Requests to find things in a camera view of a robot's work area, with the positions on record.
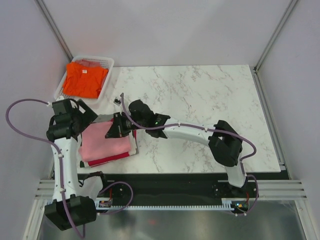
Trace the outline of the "pink t shirt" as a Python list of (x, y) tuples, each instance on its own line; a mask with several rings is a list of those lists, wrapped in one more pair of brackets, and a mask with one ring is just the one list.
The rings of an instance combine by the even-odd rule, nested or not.
[(132, 150), (130, 138), (105, 138), (112, 126), (111, 121), (92, 123), (82, 132), (79, 153), (83, 162), (91, 162), (120, 155)]

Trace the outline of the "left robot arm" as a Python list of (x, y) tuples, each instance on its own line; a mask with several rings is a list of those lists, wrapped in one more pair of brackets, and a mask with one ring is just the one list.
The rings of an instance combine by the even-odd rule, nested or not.
[(77, 162), (82, 132), (98, 115), (82, 100), (66, 98), (52, 103), (46, 137), (54, 157), (54, 191), (52, 203), (45, 207), (45, 216), (60, 230), (91, 223), (97, 218), (96, 199), (110, 191), (101, 172), (94, 172), (80, 183)]

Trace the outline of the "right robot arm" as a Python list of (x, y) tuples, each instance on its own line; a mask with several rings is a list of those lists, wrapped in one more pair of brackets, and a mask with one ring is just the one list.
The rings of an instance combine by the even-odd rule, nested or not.
[(140, 99), (131, 102), (128, 109), (113, 114), (106, 139), (119, 139), (134, 130), (145, 130), (153, 138), (181, 139), (209, 147), (213, 159), (225, 167), (229, 191), (235, 197), (247, 191), (245, 172), (240, 164), (243, 140), (223, 120), (214, 125), (199, 125), (178, 121), (169, 115), (154, 113)]

